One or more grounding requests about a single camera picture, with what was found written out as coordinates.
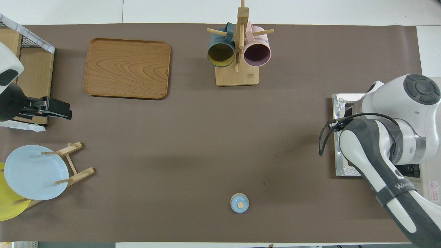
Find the wooden tray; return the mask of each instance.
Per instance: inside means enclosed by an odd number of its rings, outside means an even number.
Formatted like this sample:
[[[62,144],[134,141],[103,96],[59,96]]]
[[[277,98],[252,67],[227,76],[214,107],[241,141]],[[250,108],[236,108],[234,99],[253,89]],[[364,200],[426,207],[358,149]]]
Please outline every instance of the wooden tray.
[[[92,96],[161,99],[170,46],[161,41],[96,38],[89,43],[84,91]]]

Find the mug handle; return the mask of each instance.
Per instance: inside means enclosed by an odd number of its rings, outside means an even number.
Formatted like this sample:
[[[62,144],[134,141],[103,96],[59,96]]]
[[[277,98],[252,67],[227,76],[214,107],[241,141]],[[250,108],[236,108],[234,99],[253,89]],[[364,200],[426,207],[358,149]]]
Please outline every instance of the mug handle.
[[[227,32],[224,41],[230,43],[233,40],[233,23],[227,23],[224,30]]]
[[[246,30],[245,34],[247,35],[248,42],[255,42],[256,41],[253,36],[253,24],[251,24],[251,22],[247,23],[247,30]]]

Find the yellow plate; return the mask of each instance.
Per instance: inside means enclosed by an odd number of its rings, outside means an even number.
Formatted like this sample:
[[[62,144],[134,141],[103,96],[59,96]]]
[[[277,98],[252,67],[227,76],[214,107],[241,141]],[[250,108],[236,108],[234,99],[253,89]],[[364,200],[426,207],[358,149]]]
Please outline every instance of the yellow plate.
[[[0,169],[4,169],[4,163],[0,163]],[[14,201],[23,199],[17,195],[6,183],[3,172],[0,172],[0,221],[5,221],[21,214],[30,203],[30,200],[14,204]]]

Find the white floor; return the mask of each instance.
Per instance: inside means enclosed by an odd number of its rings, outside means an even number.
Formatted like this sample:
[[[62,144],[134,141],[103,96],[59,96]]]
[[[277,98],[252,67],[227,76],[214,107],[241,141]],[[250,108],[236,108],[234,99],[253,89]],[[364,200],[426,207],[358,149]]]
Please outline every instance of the white floor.
[[[247,0],[245,4],[250,8],[250,21],[260,24],[417,26],[422,73],[441,84],[441,3],[437,0]],[[240,0],[1,0],[0,14],[22,25],[235,23],[239,5]],[[269,244],[172,245],[228,248]],[[118,243],[117,247],[158,245],[170,247],[171,244]]]

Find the mug rack base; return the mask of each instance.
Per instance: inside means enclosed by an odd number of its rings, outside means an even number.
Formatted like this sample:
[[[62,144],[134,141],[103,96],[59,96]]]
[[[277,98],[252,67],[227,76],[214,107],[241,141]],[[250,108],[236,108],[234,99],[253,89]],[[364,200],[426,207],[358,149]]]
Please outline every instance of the mug rack base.
[[[236,72],[236,64],[223,68],[216,67],[217,86],[241,86],[256,85],[259,83],[259,67],[250,66],[241,58],[239,72]]]

